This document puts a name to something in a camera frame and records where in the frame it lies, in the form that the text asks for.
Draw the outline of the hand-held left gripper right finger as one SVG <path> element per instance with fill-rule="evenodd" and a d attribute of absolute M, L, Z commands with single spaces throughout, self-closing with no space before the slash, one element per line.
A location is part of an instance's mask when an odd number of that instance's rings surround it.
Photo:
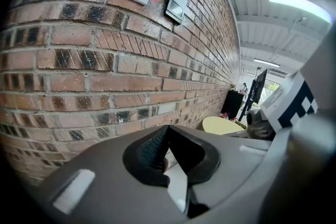
<path fill-rule="evenodd" d="M 186 207 L 170 223 L 269 223 L 289 131 L 272 141 L 173 126 L 170 148 L 187 176 Z"/>

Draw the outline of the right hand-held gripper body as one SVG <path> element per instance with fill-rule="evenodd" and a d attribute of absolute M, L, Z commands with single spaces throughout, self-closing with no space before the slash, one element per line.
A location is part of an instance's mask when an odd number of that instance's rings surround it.
<path fill-rule="evenodd" d="M 261 105 L 247 112 L 249 138 L 273 139 L 280 130 L 293 127 L 300 118 L 315 114 L 318 105 L 301 72 L 287 77 Z"/>

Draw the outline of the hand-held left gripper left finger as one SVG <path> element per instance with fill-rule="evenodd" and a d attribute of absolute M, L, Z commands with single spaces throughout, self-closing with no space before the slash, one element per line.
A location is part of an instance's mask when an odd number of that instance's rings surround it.
<path fill-rule="evenodd" d="M 99 142 L 58 168 L 37 189 L 56 223 L 185 223 L 163 174 L 167 125 Z"/>

